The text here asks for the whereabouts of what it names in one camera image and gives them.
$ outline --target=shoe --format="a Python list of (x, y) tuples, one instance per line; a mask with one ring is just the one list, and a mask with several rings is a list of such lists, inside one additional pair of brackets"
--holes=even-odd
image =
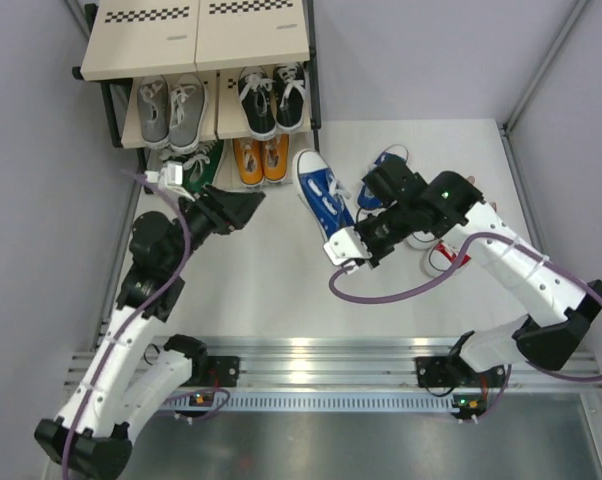
[(277, 134), (277, 124), (270, 107), (272, 80), (261, 67), (246, 67), (237, 84), (239, 101), (252, 138), (266, 141)]
[(201, 126), (208, 108), (208, 90), (191, 73), (182, 75), (170, 93), (170, 144), (180, 154), (192, 153), (199, 145)]
[(434, 247), (440, 241), (441, 240), (431, 233), (425, 232), (413, 233), (405, 239), (405, 242), (415, 250), (427, 250), (428, 248)]
[[(408, 149), (403, 145), (392, 145), (386, 148), (370, 166), (370, 169), (378, 167), (390, 157), (398, 157), (405, 163), (408, 163)], [(381, 200), (377, 199), (365, 185), (361, 186), (359, 196), (357, 197), (357, 204), (362, 210), (377, 210), (383, 206)]]
[(202, 142), (189, 156), (179, 157), (183, 162), (183, 186), (192, 193), (198, 193), (205, 185), (214, 184), (221, 162), (225, 157), (225, 142), (214, 140)]
[(261, 143), (253, 138), (235, 138), (232, 142), (241, 181), (246, 187), (258, 187), (263, 183)]
[(314, 150), (301, 150), (292, 161), (293, 181), (303, 203), (316, 218), (324, 243), (338, 230), (354, 225), (345, 204), (350, 194)]
[[(452, 265), (456, 258), (457, 254), (454, 250), (445, 243), (439, 242), (423, 258), (423, 269), (428, 275), (436, 278), (450, 268), (450, 265)], [(455, 274), (465, 267), (469, 261), (470, 257), (466, 255)]]
[(263, 142), (263, 174), (271, 183), (285, 180), (288, 170), (289, 135), (277, 135), (272, 140)]
[(168, 82), (160, 75), (144, 77), (137, 90), (141, 136), (148, 148), (165, 148), (168, 138)]
[(277, 126), (292, 133), (303, 125), (305, 102), (305, 70), (300, 63), (275, 65), (274, 96), (277, 100)]

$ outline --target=black sneaker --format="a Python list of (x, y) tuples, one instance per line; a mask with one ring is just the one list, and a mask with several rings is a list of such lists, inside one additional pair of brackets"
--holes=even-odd
[(239, 101), (243, 106), (252, 138), (266, 141), (277, 134), (277, 124), (270, 107), (272, 79), (261, 67), (246, 67), (237, 84)]
[(292, 133), (303, 125), (305, 71), (300, 63), (275, 65), (274, 96), (277, 99), (277, 125), (284, 133)]

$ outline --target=shoe shelf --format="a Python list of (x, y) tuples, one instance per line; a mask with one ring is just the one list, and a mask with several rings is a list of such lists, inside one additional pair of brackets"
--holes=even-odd
[[(268, 77), (272, 78), (274, 65), (267, 65), (263, 68), (268, 74)], [(219, 110), (217, 116), (217, 136), (221, 140), (226, 138), (241, 138), (250, 136), (248, 121), (245, 118), (243, 107), (239, 101), (237, 87), (241, 70), (241, 68), (234, 68), (221, 70), (219, 72)], [(306, 85), (306, 90), (308, 92), (310, 91), (309, 85)], [(304, 105), (303, 125), (294, 133), (309, 132), (311, 129), (310, 99), (307, 98), (308, 96), (309, 93), (306, 95), (306, 102)], [(276, 100), (274, 99), (274, 94), (272, 94), (271, 100), (272, 113), (276, 118), (277, 105)]]
[[(177, 82), (182, 74), (165, 75), (165, 79), (170, 85), (170, 88)], [(217, 75), (216, 72), (197, 72), (196, 76), (203, 82), (208, 90), (208, 108), (203, 117), (203, 125), (201, 127), (202, 142), (208, 140), (216, 140), (215, 125), (216, 125), (216, 104), (217, 104)], [(141, 79), (135, 78), (132, 82), (132, 90), (130, 101), (128, 103), (128, 111), (125, 116), (125, 125), (121, 134), (121, 144), (124, 148), (143, 148), (145, 142), (141, 136), (141, 125), (139, 122), (139, 111), (137, 109), (137, 89)]]
[[(147, 154), (136, 107), (137, 87), (143, 76), (158, 73), (165, 75), (173, 83), (182, 73), (195, 73), (202, 81), (208, 82), (210, 97), (201, 138), (207, 141), (217, 138), (217, 135), (222, 139), (249, 136), (236, 86), (234, 89), (228, 88), (229, 79), (236, 81), (241, 68), (307, 60), (305, 121), (299, 131), (313, 130), (314, 148), (319, 150), (321, 103), (314, 0), (183, 0), (179, 6), (158, 4), (159, 2), (164, 0), (101, 0), (100, 7), (94, 3), (88, 3), (84, 7), (91, 39), (83, 66), (74, 67), (72, 76), (77, 80), (99, 83), (108, 129), (115, 148), (135, 148), (139, 169), (147, 169)], [(169, 23), (167, 17), (171, 22), (169, 29), (165, 28)], [(103, 37), (109, 40), (102, 40), (103, 33), (99, 32), (106, 31), (104, 29), (113, 24), (125, 24), (126, 29), (119, 32), (128, 34), (111, 32), (109, 37)], [(179, 33), (183, 28), (188, 29), (188, 33)], [(283, 37), (283, 32), (287, 32), (287, 36)], [(196, 55), (202, 55), (196, 57), (201, 59), (200, 65), (183, 60), (186, 56), (192, 58), (189, 53), (191, 50), (186, 48), (188, 39), (192, 36), (200, 40), (195, 49)], [(267, 39), (265, 43), (261, 41), (261, 36)], [(184, 41), (182, 48), (172, 49), (174, 42), (181, 41)], [(243, 50), (247, 47), (251, 53)], [(232, 48), (235, 48), (236, 55), (230, 58), (228, 52)], [(120, 55), (120, 52), (128, 50), (145, 50), (150, 57), (155, 58), (156, 69), (131, 68), (131, 63), (126, 64), (128, 53), (125, 54), (126, 58)], [(210, 53), (214, 51), (217, 52), (214, 54), (217, 55), (216, 59)], [(112, 62), (110, 66), (99, 65), (104, 58)], [(199, 66), (208, 70), (202, 71)], [(266, 70), (269, 70), (269, 74), (272, 73), (272, 67)], [(113, 87), (123, 88), (129, 99), (123, 131), (115, 112)], [(219, 118), (218, 112), (221, 110), (224, 113)]]
[(101, 0), (88, 81), (310, 59), (303, 0)]
[(200, 0), (197, 69), (305, 62), (305, 26), (303, 0)]

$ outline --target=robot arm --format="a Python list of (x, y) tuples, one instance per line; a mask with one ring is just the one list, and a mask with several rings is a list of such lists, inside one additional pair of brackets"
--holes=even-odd
[[(476, 373), (503, 364), (528, 361), (560, 370), (576, 350), (599, 305), (582, 289), (544, 267), (549, 259), (519, 237), (462, 176), (443, 172), (430, 184), (400, 159), (390, 158), (363, 179), (384, 210), (336, 232), (324, 246), (335, 265), (349, 273), (364, 262), (372, 268), (415, 232), (432, 233), (459, 250), (474, 234), (492, 239), (473, 241), (468, 254), (524, 305), (528, 315), (485, 332), (469, 332), (452, 349), (446, 368), (459, 384)], [(516, 246), (537, 253), (530, 258)], [(602, 282), (590, 286), (602, 297)]]
[[(35, 439), (54, 462), (62, 462), (70, 436), (67, 459), (72, 470), (95, 480), (116, 479), (139, 432), (166, 398), (180, 385), (196, 385), (203, 378), (205, 344), (175, 335), (155, 364), (132, 383), (147, 346), (164, 334), (185, 285), (177, 277), (157, 296), (175, 275), (184, 253), (192, 255), (212, 233), (243, 228), (264, 197), (260, 192), (228, 193), (206, 186), (194, 202), (180, 198), (191, 238), (189, 252), (184, 252), (183, 232), (176, 221), (159, 212), (135, 220), (130, 241), (133, 265), (122, 282), (105, 338), (70, 400), (54, 419), (41, 420), (35, 431)], [(149, 306), (133, 317), (148, 301)]]

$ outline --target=white floor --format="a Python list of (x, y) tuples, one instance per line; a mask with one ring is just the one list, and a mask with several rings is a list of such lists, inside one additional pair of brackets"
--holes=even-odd
[[(431, 180), (442, 170), (474, 175), (501, 216), (527, 236), (521, 208), (492, 120), (325, 122), (323, 156), (353, 193), (367, 166), (388, 145), (410, 150), (410, 166)], [(476, 265), (418, 298), (381, 306), (346, 303), (328, 290), (334, 267), (322, 250), (315, 220), (293, 185), (266, 190), (248, 226), (211, 237), (190, 259), (186, 287), (169, 318), (170, 332), (193, 336), (369, 337), (457, 336), (509, 322), (523, 307)], [(159, 199), (141, 196), (137, 215), (170, 214)], [(422, 253), (398, 245), (375, 270), (342, 278), (343, 290), (396, 293), (428, 280)], [(126, 259), (124, 272), (130, 265)]]

